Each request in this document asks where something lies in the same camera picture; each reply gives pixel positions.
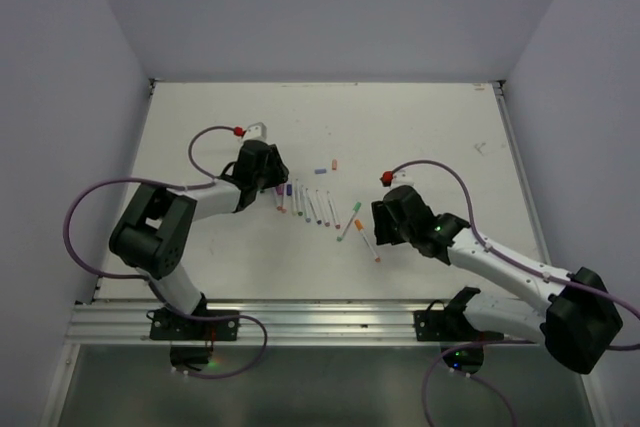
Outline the dark green marker pen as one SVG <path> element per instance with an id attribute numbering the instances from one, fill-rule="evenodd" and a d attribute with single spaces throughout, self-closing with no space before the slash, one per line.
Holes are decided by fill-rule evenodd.
<path id="1" fill-rule="evenodd" d="M 302 211 L 301 211 L 301 205 L 300 205 L 299 186 L 300 186 L 299 180 L 295 179 L 294 196 L 295 196 L 295 202 L 296 202 L 296 212 L 299 217 L 303 217 Z"/>

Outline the dark orange marker pen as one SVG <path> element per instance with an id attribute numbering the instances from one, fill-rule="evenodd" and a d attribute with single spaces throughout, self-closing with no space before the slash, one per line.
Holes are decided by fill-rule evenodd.
<path id="1" fill-rule="evenodd" d="M 366 230 L 364 228 L 364 225 L 362 224 L 362 222 L 358 218 L 355 219 L 354 223 L 355 223 L 357 231 L 361 235 L 361 237 L 364 240 L 368 250 L 370 251 L 370 253 L 371 253 L 371 255 L 372 255 L 373 259 L 374 259 L 374 262 L 375 263 L 380 263 L 381 262 L 381 258 L 379 256 L 379 254 L 377 253 L 376 249 L 374 248 L 373 243 L 369 240 L 369 238 L 367 236 L 367 233 L 366 233 Z"/>

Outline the yellow marker pen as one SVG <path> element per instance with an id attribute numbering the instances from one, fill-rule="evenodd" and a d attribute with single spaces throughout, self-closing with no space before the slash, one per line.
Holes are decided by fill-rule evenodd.
<path id="1" fill-rule="evenodd" d="M 298 179 L 295 179 L 292 182 L 292 205 L 293 205 L 295 214 L 298 217 L 303 217 L 304 216 L 304 212 L 303 212 L 303 208 L 301 207 L 299 180 Z"/>

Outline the light green marker pen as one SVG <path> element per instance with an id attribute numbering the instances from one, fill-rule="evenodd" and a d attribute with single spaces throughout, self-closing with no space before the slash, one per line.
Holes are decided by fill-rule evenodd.
<path id="1" fill-rule="evenodd" d="M 339 228 L 339 234 L 336 237 L 336 240 L 338 242 L 342 242 L 346 236 L 346 234 L 348 233 L 350 227 L 352 226 L 352 224 L 354 223 L 355 219 L 357 218 L 357 215 L 359 213 L 359 210 L 361 209 L 361 203 L 360 202 L 356 202 L 351 210 L 351 213 L 347 219 L 347 221 L 344 223 L 343 226 L 341 226 Z"/>

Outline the pink marker pen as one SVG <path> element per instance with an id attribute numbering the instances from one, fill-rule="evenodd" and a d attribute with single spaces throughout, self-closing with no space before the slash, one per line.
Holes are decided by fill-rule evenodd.
<path id="1" fill-rule="evenodd" d="M 334 223 L 334 226 L 337 230 L 339 230 L 341 228 L 341 222 L 340 222 L 340 217 L 338 214 L 338 210 L 336 208 L 335 202 L 333 200 L 333 197 L 331 195 L 331 192 L 329 190 L 326 191 L 326 197 L 327 197 L 327 203 L 329 206 L 329 210 L 331 213 L 331 217 Z"/>

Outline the light blue marker pen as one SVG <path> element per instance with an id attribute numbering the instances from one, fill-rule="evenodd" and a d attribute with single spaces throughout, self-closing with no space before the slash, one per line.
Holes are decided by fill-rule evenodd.
<path id="1" fill-rule="evenodd" d="M 304 189 L 303 185 L 299 186 L 299 196 L 300 196 L 300 205 L 301 205 L 302 215 L 303 215 L 305 221 L 307 223 L 310 223 L 311 222 L 311 216 L 310 216 L 310 213 L 309 213 L 309 207 L 308 207 L 308 204 L 307 204 L 307 197 L 306 197 L 305 189 Z"/>

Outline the dark purple marker pen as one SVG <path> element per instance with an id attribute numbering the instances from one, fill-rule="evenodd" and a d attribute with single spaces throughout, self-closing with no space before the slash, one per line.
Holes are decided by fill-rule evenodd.
<path id="1" fill-rule="evenodd" d="M 316 201 L 314 200 L 313 195 L 309 189 L 306 189 L 306 197 L 309 202 L 310 209 L 314 217 L 314 221 L 316 222 L 317 225 L 322 225 L 323 224 L 322 216 L 317 207 Z"/>

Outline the magenta marker pen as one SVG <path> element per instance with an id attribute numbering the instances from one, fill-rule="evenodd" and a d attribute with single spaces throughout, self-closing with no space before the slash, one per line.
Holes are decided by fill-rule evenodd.
<path id="1" fill-rule="evenodd" d="M 330 227 L 331 226 L 331 221 L 329 219 L 329 216 L 327 214 L 326 208 L 325 208 L 325 204 L 324 201 L 321 197 L 321 193 L 319 190 L 315 191 L 315 196 L 316 196 L 316 201 L 318 203 L 318 207 L 319 207 L 319 211 L 321 214 L 321 219 L 322 219 L 322 223 L 325 227 Z"/>

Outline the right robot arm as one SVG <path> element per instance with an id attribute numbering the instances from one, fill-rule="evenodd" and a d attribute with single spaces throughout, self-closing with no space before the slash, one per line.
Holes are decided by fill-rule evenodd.
<path id="1" fill-rule="evenodd" d="M 543 345 L 562 366 L 590 373 L 623 326 L 601 277 L 575 273 L 509 251 L 500 254 L 472 224 L 435 214 L 409 185 L 391 189 L 371 205 L 379 246 L 409 244 L 422 256 L 456 267 L 508 292 L 495 297 L 465 286 L 440 310 L 413 314 L 419 341 L 498 341 L 515 337 Z"/>

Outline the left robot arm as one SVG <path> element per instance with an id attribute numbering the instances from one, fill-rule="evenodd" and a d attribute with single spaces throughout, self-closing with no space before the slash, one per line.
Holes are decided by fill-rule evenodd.
<path id="1" fill-rule="evenodd" d="M 150 311 L 155 341 L 227 341 L 237 339 L 237 310 L 210 311 L 205 295 L 182 264 L 192 224 L 216 215 L 235 214 L 251 205 L 262 190 L 288 180 L 289 170 L 277 147 L 245 141 L 231 171 L 214 185 L 191 193 L 144 183 L 138 187 L 109 239 L 109 250 L 146 277 L 164 304 Z"/>

